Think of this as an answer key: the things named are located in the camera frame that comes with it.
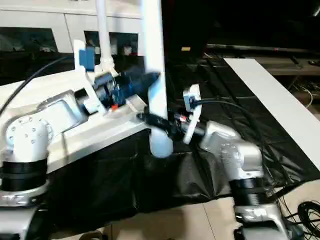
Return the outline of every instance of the white plastic part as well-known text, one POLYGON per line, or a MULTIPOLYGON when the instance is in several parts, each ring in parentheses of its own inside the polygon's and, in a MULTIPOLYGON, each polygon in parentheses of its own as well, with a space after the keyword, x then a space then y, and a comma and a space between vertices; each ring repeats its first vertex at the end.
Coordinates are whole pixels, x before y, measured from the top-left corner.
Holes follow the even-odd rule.
POLYGON ((48 131, 39 119, 30 118, 16 127, 14 161, 31 163, 48 156, 48 131))
POLYGON ((106 0, 95 0, 95 7, 98 18, 101 70, 110 72, 115 77, 118 73, 115 71, 114 59, 111 56, 110 36, 107 29, 106 0))
POLYGON ((82 76, 79 81, 82 81, 83 87, 86 91, 86 94, 89 97, 89 100, 86 102, 86 106, 91 106, 89 109, 91 110, 90 113, 94 113, 96 111, 99 112, 101 115, 106 115, 108 113, 107 109, 103 104, 101 104, 99 98, 95 90, 93 89, 93 81, 90 79, 89 75, 86 73, 86 69, 84 66, 81 66, 79 61, 79 51, 85 50, 86 44, 81 40, 74 40, 73 41, 73 51, 74 51, 74 68, 77 72, 80 73, 82 76))
MULTIPOLYGON (((194 84, 194 85, 192 85, 190 87, 188 92, 183 92, 183 97, 185 97, 185 96, 188 96, 188 98, 194 97, 194 99, 196 101, 200 100, 201 96, 200 96, 199 85, 198 84, 194 84)), ((196 129, 196 126, 197 126, 197 122, 199 121, 199 118, 200 118, 200 115, 201 115, 201 110, 202 110, 202 105, 196 106, 195 109, 193 110, 193 115, 192 115, 191 122, 190 122, 190 124, 188 126, 188 129, 187 129, 187 131, 186 131, 186 133, 185 133, 185 135, 183 137, 183 142, 185 144, 187 144, 187 145, 190 143, 191 138, 194 135, 194 132, 195 132, 195 129, 196 129)))
MULTIPOLYGON (((160 72, 159 80, 149 89, 149 111, 162 118, 168 118, 166 75, 164 60, 164 42, 162 12, 160 0, 141 0, 143 14, 143 36, 145 42, 144 66, 146 72, 160 72)), ((165 132, 151 129, 150 150, 157 158, 166 158, 172 154, 172 140, 165 132)))

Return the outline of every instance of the tile floor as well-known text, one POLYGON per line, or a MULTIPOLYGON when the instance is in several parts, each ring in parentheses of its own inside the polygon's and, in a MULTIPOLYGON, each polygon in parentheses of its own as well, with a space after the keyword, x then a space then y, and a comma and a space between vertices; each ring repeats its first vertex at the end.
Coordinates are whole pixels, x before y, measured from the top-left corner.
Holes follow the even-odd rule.
MULTIPOLYGON (((320 180, 305 183, 285 196, 292 213, 306 200, 320 201, 320 180)), ((235 221, 232 198, 186 205, 114 222, 101 228, 110 240, 233 240, 235 221)), ((78 240, 80 235, 63 238, 78 240)))

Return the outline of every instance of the black cylinder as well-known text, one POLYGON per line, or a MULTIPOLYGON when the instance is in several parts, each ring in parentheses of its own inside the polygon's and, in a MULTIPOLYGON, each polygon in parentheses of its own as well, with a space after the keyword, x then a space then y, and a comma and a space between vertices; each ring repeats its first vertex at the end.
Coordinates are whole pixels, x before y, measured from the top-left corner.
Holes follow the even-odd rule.
POLYGON ((229 182, 235 206, 258 206, 269 203, 263 178, 249 178, 229 182))
POLYGON ((3 191, 18 192, 38 188, 47 180, 47 159, 35 162, 4 161, 2 166, 3 191))

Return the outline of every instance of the robotic arm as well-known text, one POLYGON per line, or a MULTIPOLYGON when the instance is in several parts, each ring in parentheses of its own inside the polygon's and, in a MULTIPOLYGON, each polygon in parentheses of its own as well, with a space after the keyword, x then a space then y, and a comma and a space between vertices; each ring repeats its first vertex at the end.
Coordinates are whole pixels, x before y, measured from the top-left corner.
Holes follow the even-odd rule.
POLYGON ((121 106, 126 99, 146 92, 159 73, 137 68, 113 77, 95 79, 91 88, 63 92, 40 103, 35 111, 10 119, 4 128, 7 150, 2 153, 0 186, 0 240, 48 239, 48 146, 54 137, 85 123, 103 108, 121 106))
POLYGON ((191 120, 179 114, 175 114, 171 121, 150 113, 139 113, 137 117, 148 125, 164 130, 171 137, 183 134, 184 141, 191 131, 191 136, 201 139, 201 149, 221 159, 234 200, 235 218, 242 224, 241 228, 234 231, 235 239, 289 240, 282 213, 278 205, 270 201, 263 186, 260 149, 241 139, 231 127, 214 121, 208 121, 206 126, 198 123, 197 116, 200 114, 191 103, 199 99, 199 88, 195 86, 184 92, 186 109, 194 113, 191 120))

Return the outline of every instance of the white panel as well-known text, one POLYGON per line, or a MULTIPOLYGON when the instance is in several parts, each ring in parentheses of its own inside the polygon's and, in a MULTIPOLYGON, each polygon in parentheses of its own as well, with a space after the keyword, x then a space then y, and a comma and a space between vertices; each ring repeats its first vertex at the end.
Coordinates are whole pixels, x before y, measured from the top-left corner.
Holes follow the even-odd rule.
POLYGON ((52 29, 58 51, 73 52, 65 16, 62 13, 0 10, 0 27, 52 29))
POLYGON ((320 170, 320 121, 256 60, 225 61, 320 170))
MULTIPOLYGON (((109 17, 141 19, 140 0, 105 0, 109 17)), ((96 15, 95 0, 0 0, 0 10, 96 15)))
MULTIPOLYGON (((85 31, 98 31, 97 16, 66 14, 71 40, 86 42, 85 31)), ((143 55, 142 21, 134 18, 107 17, 108 30, 112 33, 138 34, 138 55, 143 55)))

